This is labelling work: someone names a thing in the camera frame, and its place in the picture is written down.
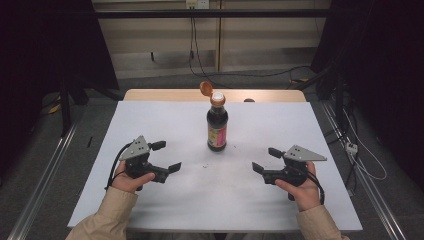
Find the white table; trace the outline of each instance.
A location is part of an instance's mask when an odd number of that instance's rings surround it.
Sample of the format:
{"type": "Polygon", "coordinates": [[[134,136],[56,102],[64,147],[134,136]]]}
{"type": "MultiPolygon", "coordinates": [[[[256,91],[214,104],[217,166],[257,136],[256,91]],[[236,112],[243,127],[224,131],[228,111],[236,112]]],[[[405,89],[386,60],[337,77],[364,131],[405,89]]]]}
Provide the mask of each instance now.
{"type": "Polygon", "coordinates": [[[344,188],[309,103],[234,103],[223,152],[206,144],[208,102],[123,101],[118,104],[69,227],[97,211],[119,150],[144,135],[147,142],[167,141],[149,161],[167,168],[182,162],[165,184],[149,183],[138,192],[129,228],[161,232],[286,232],[297,230],[295,202],[273,185],[265,185],[252,162],[282,169],[282,159],[268,155],[298,144],[326,156],[316,162],[326,193],[325,205],[341,230],[362,226],[344,188]]]}

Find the bottle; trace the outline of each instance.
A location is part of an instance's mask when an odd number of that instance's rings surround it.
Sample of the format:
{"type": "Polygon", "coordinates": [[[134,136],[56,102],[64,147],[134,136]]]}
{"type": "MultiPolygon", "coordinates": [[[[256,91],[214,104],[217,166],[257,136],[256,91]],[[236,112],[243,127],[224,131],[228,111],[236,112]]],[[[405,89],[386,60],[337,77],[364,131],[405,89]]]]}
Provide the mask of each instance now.
{"type": "Polygon", "coordinates": [[[225,96],[221,92],[213,93],[212,85],[208,81],[200,83],[200,91],[210,98],[212,105],[206,115],[208,147],[214,152],[222,151],[227,145],[228,113],[224,108],[225,96]]]}

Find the hand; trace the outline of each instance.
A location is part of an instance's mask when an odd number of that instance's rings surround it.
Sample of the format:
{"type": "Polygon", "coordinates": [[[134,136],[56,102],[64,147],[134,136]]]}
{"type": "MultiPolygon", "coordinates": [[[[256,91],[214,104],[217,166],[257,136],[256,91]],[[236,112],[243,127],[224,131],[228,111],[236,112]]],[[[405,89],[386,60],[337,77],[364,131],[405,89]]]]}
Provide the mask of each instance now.
{"type": "MultiPolygon", "coordinates": [[[[315,174],[314,163],[307,162],[306,164],[308,171],[315,174]]],[[[295,187],[281,179],[275,180],[275,185],[293,195],[294,199],[296,200],[299,212],[306,211],[321,205],[319,201],[318,187],[309,178],[299,187],[295,187]]]]}
{"type": "Polygon", "coordinates": [[[120,161],[115,170],[115,180],[112,182],[112,187],[125,192],[135,193],[138,187],[152,181],[154,178],[154,173],[148,173],[133,179],[125,173],[125,161],[120,161]]]}

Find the electrical outlet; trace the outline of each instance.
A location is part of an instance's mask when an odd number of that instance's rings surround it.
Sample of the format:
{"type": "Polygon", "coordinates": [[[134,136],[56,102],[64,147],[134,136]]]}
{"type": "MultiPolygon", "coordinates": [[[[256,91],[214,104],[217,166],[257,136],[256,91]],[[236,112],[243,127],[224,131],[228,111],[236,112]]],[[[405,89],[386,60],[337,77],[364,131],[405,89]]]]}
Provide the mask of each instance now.
{"type": "Polygon", "coordinates": [[[358,152],[358,145],[353,144],[351,142],[347,142],[345,146],[346,152],[352,153],[355,155],[358,152]]]}
{"type": "Polygon", "coordinates": [[[209,9],[209,0],[186,0],[187,9],[209,9]]]}
{"type": "Polygon", "coordinates": [[[197,0],[186,0],[186,8],[187,9],[196,9],[197,8],[197,0]]]}
{"type": "Polygon", "coordinates": [[[209,9],[209,0],[197,0],[197,9],[209,9]]]}

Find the sleeve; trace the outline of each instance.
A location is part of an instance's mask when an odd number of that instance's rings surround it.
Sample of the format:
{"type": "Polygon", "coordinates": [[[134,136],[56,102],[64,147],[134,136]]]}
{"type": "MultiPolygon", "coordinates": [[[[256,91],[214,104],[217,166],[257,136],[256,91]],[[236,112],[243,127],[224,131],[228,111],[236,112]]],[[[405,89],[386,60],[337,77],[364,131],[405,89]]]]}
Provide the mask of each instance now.
{"type": "Polygon", "coordinates": [[[324,205],[314,207],[297,215],[297,222],[306,240],[348,240],[342,236],[336,223],[324,205]]]}
{"type": "Polygon", "coordinates": [[[99,210],[78,223],[66,240],[125,240],[125,229],[137,198],[135,194],[109,187],[99,210]]]}

